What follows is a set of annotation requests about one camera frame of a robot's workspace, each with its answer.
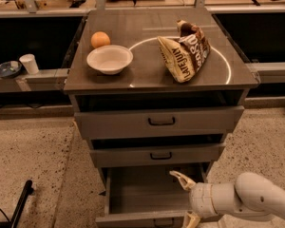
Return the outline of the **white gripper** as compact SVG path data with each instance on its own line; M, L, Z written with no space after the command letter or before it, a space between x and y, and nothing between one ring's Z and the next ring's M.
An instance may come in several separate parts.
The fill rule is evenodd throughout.
M190 191L190 204L192 211L187 211L183 218L181 228L197 228L201 218L215 217L218 213L212 201L212 185L209 183L195 183L189 177L178 171L170 171L169 174L175 177L185 191Z

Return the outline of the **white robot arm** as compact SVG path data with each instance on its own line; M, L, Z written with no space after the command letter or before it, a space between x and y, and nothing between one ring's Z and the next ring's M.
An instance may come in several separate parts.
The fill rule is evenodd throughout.
M251 221L285 220L285 190L253 172L241 173L235 183L195 182L178 171L170 171L189 193L191 208L181 228L196 228L203 219L223 215Z

